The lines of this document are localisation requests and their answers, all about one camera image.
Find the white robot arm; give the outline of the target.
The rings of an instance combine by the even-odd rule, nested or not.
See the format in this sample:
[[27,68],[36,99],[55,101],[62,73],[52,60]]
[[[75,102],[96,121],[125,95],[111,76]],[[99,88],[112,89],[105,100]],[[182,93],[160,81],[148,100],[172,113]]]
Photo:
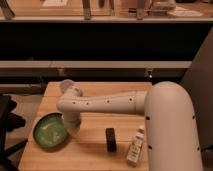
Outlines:
[[195,110],[179,84],[164,81],[148,91],[85,96],[67,79],[60,91],[56,106],[72,136],[80,129],[83,112],[143,115],[149,171],[203,171]]

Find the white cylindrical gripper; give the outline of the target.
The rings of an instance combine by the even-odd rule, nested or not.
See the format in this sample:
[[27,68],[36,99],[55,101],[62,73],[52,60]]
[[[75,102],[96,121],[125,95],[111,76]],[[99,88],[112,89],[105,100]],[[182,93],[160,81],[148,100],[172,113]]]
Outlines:
[[75,137],[80,130],[81,115],[79,113],[65,112],[62,116],[63,124],[68,133]]

